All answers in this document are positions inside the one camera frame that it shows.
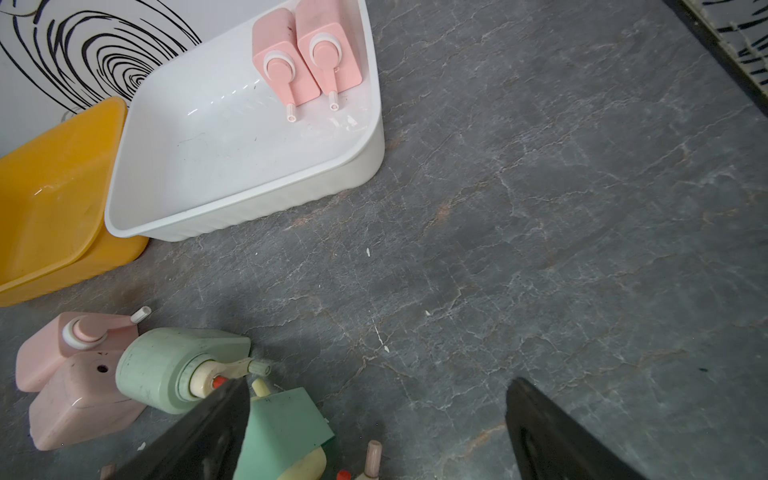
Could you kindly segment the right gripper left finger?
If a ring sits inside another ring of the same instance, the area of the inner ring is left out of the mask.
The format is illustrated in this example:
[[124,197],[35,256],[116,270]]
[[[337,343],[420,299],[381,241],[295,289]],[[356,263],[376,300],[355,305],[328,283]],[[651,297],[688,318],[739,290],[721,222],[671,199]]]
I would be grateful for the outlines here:
[[249,411],[246,380],[228,380],[111,477],[232,479]]

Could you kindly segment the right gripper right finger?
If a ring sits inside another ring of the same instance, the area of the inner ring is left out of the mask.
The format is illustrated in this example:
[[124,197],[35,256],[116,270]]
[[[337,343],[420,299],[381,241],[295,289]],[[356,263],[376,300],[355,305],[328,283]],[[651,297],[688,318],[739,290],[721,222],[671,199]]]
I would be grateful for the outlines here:
[[523,479],[641,479],[523,377],[506,392],[505,423]]

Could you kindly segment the yellow plastic tray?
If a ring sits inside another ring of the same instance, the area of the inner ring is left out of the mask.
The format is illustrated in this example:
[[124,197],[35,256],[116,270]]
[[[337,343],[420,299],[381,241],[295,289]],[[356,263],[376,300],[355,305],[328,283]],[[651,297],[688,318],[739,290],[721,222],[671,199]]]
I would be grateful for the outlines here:
[[1,304],[126,265],[148,240],[119,238],[104,212],[127,106],[108,98],[1,160]]

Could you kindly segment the white plastic tray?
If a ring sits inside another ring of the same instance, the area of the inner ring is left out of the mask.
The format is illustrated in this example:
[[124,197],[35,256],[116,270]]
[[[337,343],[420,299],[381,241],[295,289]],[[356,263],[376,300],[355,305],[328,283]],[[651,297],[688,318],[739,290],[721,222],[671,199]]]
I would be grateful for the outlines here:
[[233,3],[200,45],[141,84],[109,187],[111,234],[181,241],[358,187],[377,173],[385,135],[367,5],[344,5],[362,83],[342,94],[339,111],[316,99],[296,122],[250,55],[253,24],[276,8]]

